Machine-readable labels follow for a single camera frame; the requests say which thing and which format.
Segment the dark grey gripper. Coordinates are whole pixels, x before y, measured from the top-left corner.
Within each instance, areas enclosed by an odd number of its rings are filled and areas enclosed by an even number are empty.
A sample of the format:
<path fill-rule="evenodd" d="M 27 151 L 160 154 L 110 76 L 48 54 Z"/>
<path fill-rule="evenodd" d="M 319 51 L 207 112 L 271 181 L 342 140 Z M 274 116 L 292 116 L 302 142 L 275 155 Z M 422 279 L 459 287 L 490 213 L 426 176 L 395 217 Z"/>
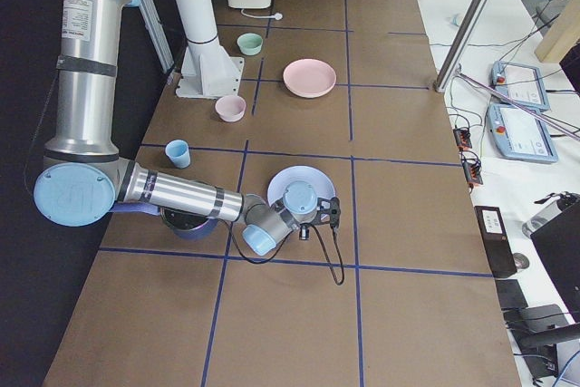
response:
<path fill-rule="evenodd" d="M 301 241 L 308 241 L 310 239 L 310 226 L 308 224 L 300 226 L 298 237 Z"/>

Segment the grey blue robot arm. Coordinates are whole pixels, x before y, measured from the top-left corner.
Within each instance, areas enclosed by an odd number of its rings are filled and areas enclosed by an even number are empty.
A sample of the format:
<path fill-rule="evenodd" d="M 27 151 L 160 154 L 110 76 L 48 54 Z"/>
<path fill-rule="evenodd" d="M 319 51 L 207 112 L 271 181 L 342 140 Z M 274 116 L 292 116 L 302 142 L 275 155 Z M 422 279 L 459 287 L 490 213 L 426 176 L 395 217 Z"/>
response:
<path fill-rule="evenodd" d="M 111 140 L 122 8 L 131 0 L 63 0 L 57 61 L 56 133 L 44 147 L 34 202 L 52 222 L 79 227 L 117 203 L 151 204 L 211 220 L 240 222 L 258 255 L 317 219 L 319 198 L 307 182 L 284 189 L 268 205 L 195 180 L 180 179 L 120 156 Z"/>

